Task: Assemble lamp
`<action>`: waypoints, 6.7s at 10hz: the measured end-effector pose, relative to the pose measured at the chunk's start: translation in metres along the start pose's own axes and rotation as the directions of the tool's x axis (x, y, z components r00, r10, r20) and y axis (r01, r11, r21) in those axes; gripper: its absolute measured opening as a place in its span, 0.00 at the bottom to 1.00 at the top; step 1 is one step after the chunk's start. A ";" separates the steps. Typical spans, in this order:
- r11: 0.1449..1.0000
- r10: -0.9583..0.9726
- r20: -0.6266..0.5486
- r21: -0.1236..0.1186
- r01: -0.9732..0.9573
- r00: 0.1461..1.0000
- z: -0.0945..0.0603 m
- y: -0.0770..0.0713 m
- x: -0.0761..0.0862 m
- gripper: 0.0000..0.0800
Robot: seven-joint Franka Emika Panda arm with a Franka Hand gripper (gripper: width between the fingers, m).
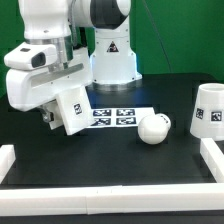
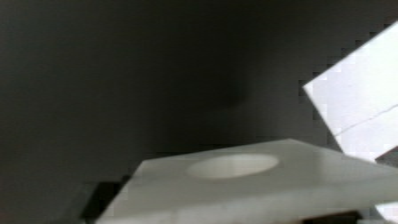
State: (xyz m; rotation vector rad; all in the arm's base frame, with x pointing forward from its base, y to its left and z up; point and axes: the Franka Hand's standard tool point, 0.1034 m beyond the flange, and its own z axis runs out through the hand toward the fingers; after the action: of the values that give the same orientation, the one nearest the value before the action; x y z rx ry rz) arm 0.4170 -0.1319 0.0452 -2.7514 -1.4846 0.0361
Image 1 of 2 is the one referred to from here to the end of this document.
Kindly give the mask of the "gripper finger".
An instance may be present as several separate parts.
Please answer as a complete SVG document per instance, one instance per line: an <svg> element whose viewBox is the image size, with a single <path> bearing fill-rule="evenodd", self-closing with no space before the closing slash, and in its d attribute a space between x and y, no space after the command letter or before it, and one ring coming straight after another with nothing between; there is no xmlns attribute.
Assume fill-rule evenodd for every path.
<svg viewBox="0 0 224 224"><path fill-rule="evenodd" d="M49 102L43 104L39 107L39 111L45 123L53 122L55 120L56 103Z"/></svg>

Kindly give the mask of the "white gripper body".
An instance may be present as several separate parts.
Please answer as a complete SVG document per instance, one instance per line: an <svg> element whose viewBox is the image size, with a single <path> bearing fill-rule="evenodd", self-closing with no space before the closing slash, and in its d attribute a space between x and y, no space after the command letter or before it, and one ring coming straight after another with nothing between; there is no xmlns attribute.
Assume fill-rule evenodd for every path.
<svg viewBox="0 0 224 224"><path fill-rule="evenodd" d="M87 49L78 49L73 60L61 71L47 67L33 71L10 69L6 87L10 105L20 111L29 111L56 98L60 92L92 83L92 71Z"/></svg>

